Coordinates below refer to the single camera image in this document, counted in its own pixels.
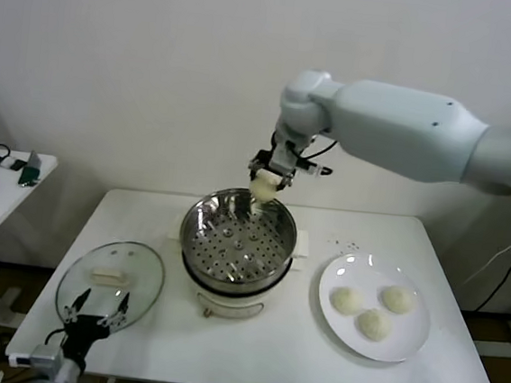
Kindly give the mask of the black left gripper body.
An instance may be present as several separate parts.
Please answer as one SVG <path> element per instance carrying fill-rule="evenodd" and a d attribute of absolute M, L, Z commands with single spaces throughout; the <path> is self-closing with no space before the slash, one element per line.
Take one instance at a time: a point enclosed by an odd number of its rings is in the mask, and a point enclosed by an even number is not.
<path fill-rule="evenodd" d="M 84 359 L 96 341 L 107 338 L 110 327 L 99 315 L 77 315 L 64 324 L 66 338 L 62 349 L 65 357 Z"/>

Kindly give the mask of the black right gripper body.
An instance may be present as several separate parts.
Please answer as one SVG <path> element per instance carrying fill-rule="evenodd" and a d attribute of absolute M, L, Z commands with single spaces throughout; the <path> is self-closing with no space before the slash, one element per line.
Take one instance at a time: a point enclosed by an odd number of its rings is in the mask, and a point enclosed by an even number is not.
<path fill-rule="evenodd" d="M 261 160 L 260 170 L 270 172 L 275 176 L 286 173 L 296 174 L 297 158 L 285 150 L 260 150 L 256 154 Z"/>

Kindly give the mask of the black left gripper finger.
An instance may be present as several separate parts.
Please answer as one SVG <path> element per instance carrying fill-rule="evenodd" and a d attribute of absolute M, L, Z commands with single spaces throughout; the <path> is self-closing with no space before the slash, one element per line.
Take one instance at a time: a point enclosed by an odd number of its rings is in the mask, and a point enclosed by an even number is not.
<path fill-rule="evenodd" d="M 87 298 L 90 296 L 91 288 L 88 288 L 83 293 L 81 293 L 79 296 L 76 297 L 74 302 L 72 302 L 71 305 L 66 305 L 63 308 L 64 314 L 63 314 L 63 322 L 71 322 L 74 323 L 78 319 L 78 314 L 83 307 L 83 305 L 86 303 Z"/>
<path fill-rule="evenodd" d="M 127 324 L 129 298 L 130 294 L 127 292 L 124 297 L 122 297 L 120 304 L 115 309 L 115 312 L 98 320 L 97 324 L 99 326 L 117 329 L 122 329 L 125 327 Z"/>

